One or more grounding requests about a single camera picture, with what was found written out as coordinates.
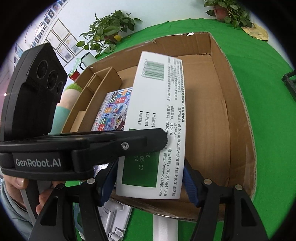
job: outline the white plastic tube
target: white plastic tube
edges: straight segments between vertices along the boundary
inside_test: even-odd
[[[178,220],[153,215],[153,241],[178,241]]]

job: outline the open cardboard box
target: open cardboard box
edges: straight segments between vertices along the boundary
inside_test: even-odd
[[[256,152],[249,116],[233,70],[210,33],[157,38],[114,53],[86,68],[76,81],[83,92],[63,132],[91,130],[106,93],[133,85],[142,51],[177,57],[183,61],[185,156],[192,168],[218,185],[242,184],[249,196],[253,197],[256,188]],[[112,71],[115,77],[108,78],[106,71],[111,69],[118,75]],[[97,79],[91,91],[94,75],[99,76],[100,80],[103,78],[103,81]],[[153,98],[153,93],[143,95],[143,101]],[[112,198],[153,214],[183,220],[196,220],[199,212],[189,202],[184,187],[179,200],[136,199],[115,193]],[[221,205],[219,219],[223,219],[223,212],[224,206]]]

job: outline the screw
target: screw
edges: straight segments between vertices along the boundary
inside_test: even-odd
[[[212,180],[211,179],[204,179],[204,184],[205,185],[211,185],[212,184]]]
[[[129,148],[129,144],[127,142],[123,142],[123,143],[121,143],[121,148],[123,150],[127,150]]]
[[[87,180],[87,183],[88,183],[88,184],[94,184],[95,181],[96,181],[95,179],[90,178],[90,179]]]
[[[64,184],[60,183],[58,185],[56,185],[56,189],[61,190],[64,188]]]
[[[235,189],[240,191],[240,190],[242,190],[242,186],[240,184],[236,184]]]

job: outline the gray sleeve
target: gray sleeve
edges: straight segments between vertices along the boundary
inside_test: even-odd
[[[10,197],[4,181],[1,184],[1,202],[15,227],[28,240],[33,228],[29,214]]]

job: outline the camera lens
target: camera lens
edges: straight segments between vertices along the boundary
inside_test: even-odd
[[[57,85],[57,93],[60,94],[62,92],[62,90],[63,90],[63,82],[61,81]]]
[[[42,79],[45,76],[46,71],[47,71],[47,62],[45,60],[42,60],[37,67],[37,77],[39,79]]]
[[[57,72],[54,70],[48,76],[48,80],[47,80],[48,89],[52,90],[56,83],[57,83]]]

